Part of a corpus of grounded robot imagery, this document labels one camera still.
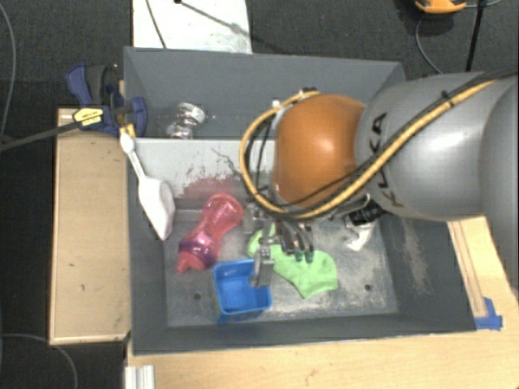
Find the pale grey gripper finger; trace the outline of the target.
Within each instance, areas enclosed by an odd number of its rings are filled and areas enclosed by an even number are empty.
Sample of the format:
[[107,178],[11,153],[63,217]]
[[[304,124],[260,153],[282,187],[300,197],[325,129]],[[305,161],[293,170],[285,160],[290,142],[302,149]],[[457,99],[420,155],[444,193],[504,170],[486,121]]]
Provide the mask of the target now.
[[272,283],[275,261],[269,247],[260,247],[255,252],[253,273],[249,278],[253,288],[269,287]]
[[266,221],[259,237],[259,245],[270,247],[273,244],[277,244],[276,225],[274,221]]

